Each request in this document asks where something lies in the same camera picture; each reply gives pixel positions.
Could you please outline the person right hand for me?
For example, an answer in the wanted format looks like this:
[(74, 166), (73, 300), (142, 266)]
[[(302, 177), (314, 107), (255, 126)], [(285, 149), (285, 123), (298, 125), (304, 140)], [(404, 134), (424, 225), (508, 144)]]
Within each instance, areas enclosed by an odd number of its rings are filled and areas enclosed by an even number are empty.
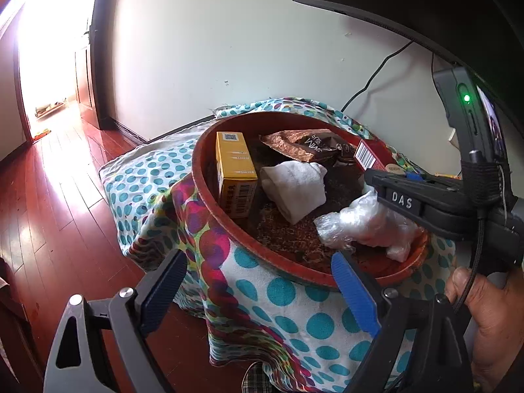
[(523, 270), (513, 269), (502, 289), (476, 276), (465, 305), (478, 325), (473, 379), (484, 392), (522, 392)]

